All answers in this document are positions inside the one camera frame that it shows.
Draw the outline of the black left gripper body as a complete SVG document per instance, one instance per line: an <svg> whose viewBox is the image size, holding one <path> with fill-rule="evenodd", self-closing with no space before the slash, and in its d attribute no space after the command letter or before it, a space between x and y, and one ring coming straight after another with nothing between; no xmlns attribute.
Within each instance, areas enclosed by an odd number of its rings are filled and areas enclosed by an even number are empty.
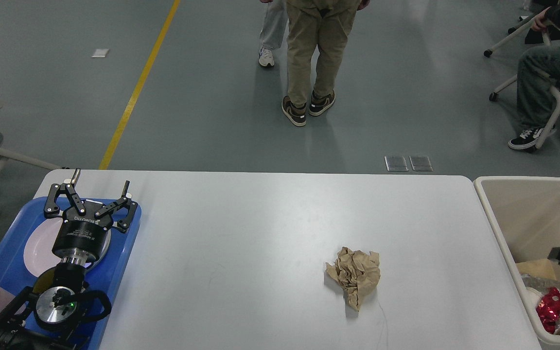
<svg viewBox="0 0 560 350"><path fill-rule="evenodd" d="M96 261L107 235L114 224L111 216L89 219L74 215L62 216L63 224L55 239L52 252L60 259L78 259L91 263Z"/></svg>

